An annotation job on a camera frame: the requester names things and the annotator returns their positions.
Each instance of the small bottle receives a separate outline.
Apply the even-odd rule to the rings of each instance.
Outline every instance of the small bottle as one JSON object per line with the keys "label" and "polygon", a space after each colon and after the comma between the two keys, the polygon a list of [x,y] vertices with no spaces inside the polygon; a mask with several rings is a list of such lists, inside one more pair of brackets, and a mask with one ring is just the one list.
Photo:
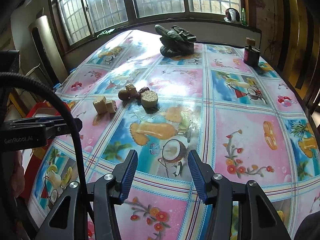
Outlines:
{"label": "small bottle", "polygon": [[244,8],[242,8],[241,20],[242,20],[242,25],[243,25],[243,26],[247,26],[247,21],[245,20],[245,11],[244,11]]}
{"label": "small bottle", "polygon": [[260,58],[260,51],[254,47],[255,45],[256,41],[254,39],[245,39],[243,62],[251,67],[257,67]]}

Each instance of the cork stopper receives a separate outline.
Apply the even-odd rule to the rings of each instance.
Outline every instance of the cork stopper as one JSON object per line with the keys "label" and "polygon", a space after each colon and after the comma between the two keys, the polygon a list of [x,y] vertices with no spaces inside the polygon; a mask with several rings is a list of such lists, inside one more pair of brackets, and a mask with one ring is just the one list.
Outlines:
{"label": "cork stopper", "polygon": [[252,38],[245,38],[245,44],[254,47],[256,45],[256,40]]}

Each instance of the plastic tablecloth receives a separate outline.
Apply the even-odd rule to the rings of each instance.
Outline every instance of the plastic tablecloth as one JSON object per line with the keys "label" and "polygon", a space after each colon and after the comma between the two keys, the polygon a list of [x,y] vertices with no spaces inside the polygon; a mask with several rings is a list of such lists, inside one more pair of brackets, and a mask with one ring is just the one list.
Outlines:
{"label": "plastic tablecloth", "polygon": [[[291,238],[320,210],[319,150],[294,93],[262,58],[243,62],[244,49],[195,43],[190,56],[165,58],[158,35],[126,31],[91,54],[57,91],[83,122],[86,179],[96,181],[130,149],[139,161],[128,199],[116,206],[123,240],[203,239],[210,206],[198,198],[187,155],[197,150],[231,181],[256,180]],[[133,83],[158,93],[146,111],[118,92]],[[97,115],[97,96],[114,99],[115,114]],[[55,138],[33,185],[28,208],[44,218],[78,172],[70,135]],[[234,202],[231,239],[237,235]],[[95,239],[88,222],[89,239]]]}

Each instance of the red date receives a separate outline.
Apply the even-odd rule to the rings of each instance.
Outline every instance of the red date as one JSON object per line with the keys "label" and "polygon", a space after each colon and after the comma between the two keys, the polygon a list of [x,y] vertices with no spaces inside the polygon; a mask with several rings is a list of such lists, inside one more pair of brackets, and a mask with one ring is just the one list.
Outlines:
{"label": "red date", "polygon": [[136,99],[141,100],[141,94],[147,90],[150,90],[148,87],[141,88],[139,92],[136,94]]}

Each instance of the nut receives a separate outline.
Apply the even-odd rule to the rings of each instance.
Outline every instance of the nut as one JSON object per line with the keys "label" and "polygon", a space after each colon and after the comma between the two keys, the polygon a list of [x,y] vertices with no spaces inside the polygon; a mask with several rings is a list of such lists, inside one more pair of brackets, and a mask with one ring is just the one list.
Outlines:
{"label": "nut", "polygon": [[129,99],[129,92],[127,90],[120,90],[119,93],[118,93],[118,97],[120,100],[122,101],[125,101],[125,100],[128,100]]}

